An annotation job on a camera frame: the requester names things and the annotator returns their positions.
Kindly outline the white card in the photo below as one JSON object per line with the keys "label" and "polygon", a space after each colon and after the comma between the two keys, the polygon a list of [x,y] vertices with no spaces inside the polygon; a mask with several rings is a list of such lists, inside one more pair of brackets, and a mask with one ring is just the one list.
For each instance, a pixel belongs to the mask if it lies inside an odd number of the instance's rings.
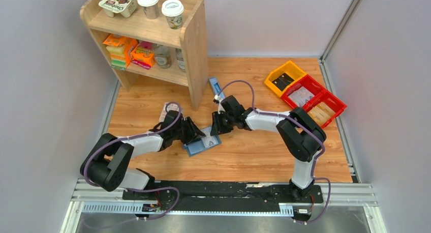
{"label": "white card", "polygon": [[206,136],[202,138],[203,145],[206,149],[212,148],[219,144],[218,139],[215,136]]}

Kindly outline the blue leather card holder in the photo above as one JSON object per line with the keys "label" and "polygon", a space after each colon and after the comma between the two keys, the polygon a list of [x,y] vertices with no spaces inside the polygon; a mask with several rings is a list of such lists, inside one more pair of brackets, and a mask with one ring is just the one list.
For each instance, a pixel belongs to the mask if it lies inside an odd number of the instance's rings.
{"label": "blue leather card holder", "polygon": [[182,146],[182,148],[187,152],[190,157],[200,154],[211,148],[214,148],[222,143],[217,135],[210,135],[211,126],[205,127],[201,131],[205,134],[205,137],[200,138],[189,145]]}

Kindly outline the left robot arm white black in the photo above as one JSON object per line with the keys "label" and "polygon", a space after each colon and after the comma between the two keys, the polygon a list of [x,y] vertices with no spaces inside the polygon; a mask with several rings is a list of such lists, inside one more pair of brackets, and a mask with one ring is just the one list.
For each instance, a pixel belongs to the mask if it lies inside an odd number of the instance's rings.
{"label": "left robot arm white black", "polygon": [[117,137],[103,134],[80,167],[80,174],[93,186],[111,192],[117,188],[135,190],[142,199],[154,196],[153,177],[138,169],[129,168],[134,157],[160,152],[176,140],[189,145],[205,137],[190,117],[170,110],[162,122],[148,132],[132,137]]}

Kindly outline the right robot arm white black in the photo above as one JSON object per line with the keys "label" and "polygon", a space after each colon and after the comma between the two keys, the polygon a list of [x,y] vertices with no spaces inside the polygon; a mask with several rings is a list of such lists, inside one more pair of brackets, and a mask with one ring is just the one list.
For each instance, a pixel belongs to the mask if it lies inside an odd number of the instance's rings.
{"label": "right robot arm white black", "polygon": [[235,127],[278,133],[295,159],[290,195],[298,202],[308,198],[315,181],[315,158],[317,152],[323,150],[326,134],[307,112],[301,107],[286,112],[266,112],[252,107],[245,109],[234,96],[215,96],[214,102],[218,104],[218,110],[212,113],[210,134],[226,134]]}

